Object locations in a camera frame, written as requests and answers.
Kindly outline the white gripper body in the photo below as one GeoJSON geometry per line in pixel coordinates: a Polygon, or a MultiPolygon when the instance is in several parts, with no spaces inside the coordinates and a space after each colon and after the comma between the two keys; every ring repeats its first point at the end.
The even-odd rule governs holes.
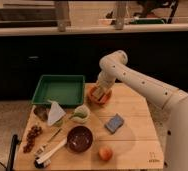
{"type": "Polygon", "coordinates": [[[98,75],[96,84],[104,90],[109,90],[115,83],[116,78],[101,71],[98,75]]]}

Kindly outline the tan wooden gripper fingers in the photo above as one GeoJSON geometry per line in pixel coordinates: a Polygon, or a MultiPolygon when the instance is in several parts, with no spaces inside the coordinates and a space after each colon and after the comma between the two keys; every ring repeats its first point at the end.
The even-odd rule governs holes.
{"type": "Polygon", "coordinates": [[[98,86],[96,90],[93,92],[93,96],[99,100],[100,97],[102,97],[104,94],[106,94],[107,89],[105,87],[98,86]]]}

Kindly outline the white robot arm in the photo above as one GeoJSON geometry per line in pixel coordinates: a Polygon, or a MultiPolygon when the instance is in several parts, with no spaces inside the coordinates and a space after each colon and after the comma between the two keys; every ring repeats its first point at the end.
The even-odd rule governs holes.
{"type": "Polygon", "coordinates": [[[170,113],[163,171],[188,171],[188,93],[126,66],[128,56],[117,50],[99,61],[101,72],[93,96],[101,100],[119,80],[157,107],[170,113]]]}

